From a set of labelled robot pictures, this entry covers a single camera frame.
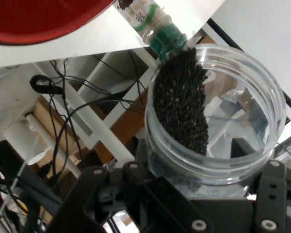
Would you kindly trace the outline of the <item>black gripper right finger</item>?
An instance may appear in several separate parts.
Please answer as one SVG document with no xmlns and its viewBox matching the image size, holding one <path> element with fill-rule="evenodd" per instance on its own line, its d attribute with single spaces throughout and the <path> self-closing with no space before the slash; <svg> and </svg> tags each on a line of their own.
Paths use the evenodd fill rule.
<svg viewBox="0 0 291 233">
<path fill-rule="evenodd" d="M 286 168 L 282 163 L 270 160 L 259 180 L 253 218 L 255 233 L 286 231 L 286 192 Z"/>
</svg>

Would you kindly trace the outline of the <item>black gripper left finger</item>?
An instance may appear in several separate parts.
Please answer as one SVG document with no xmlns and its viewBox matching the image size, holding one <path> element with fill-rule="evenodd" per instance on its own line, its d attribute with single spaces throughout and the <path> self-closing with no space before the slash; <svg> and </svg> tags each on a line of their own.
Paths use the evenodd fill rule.
<svg viewBox="0 0 291 233">
<path fill-rule="evenodd" d="M 108 172 L 87 168 L 52 220 L 54 233 L 103 233 L 103 224 L 127 211 L 141 233 L 188 233 L 191 203 L 143 164 L 128 162 Z"/>
</svg>

